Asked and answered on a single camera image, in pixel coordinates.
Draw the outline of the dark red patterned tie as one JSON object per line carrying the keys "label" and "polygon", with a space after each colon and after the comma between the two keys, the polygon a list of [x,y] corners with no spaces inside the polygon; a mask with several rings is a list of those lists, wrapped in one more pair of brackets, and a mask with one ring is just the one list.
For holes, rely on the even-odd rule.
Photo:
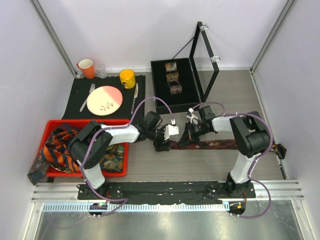
{"label": "dark red patterned tie", "polygon": [[[234,139],[226,140],[209,140],[200,141],[198,143],[189,143],[187,145],[180,145],[176,141],[172,141],[171,150],[238,150],[238,146]],[[286,156],[287,149],[282,144],[275,144],[273,142],[270,152],[274,152],[280,160]]]}

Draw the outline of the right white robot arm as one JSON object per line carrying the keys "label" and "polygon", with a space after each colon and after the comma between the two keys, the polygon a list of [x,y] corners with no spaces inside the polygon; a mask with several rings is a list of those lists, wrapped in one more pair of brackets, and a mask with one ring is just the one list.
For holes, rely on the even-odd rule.
{"label": "right white robot arm", "polygon": [[233,198],[241,196],[251,183],[252,171],[261,156],[270,150],[273,135],[270,127],[258,112],[216,116],[209,105],[198,109],[200,118],[191,108],[187,113],[179,147],[190,147],[200,142],[200,137],[208,133],[231,132],[239,151],[233,169],[226,179],[226,193]]}

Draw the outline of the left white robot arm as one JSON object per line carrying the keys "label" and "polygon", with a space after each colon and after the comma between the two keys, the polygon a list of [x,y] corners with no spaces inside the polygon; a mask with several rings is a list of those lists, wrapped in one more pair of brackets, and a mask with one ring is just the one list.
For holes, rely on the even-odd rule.
{"label": "left white robot arm", "polygon": [[178,135],[179,128],[174,119],[170,124],[160,126],[161,123],[160,115],[153,111],[133,124],[105,125],[91,120],[68,142],[67,149],[79,165],[93,198],[100,200],[107,192],[100,161],[108,147],[151,140],[157,152],[169,150],[170,137]]}

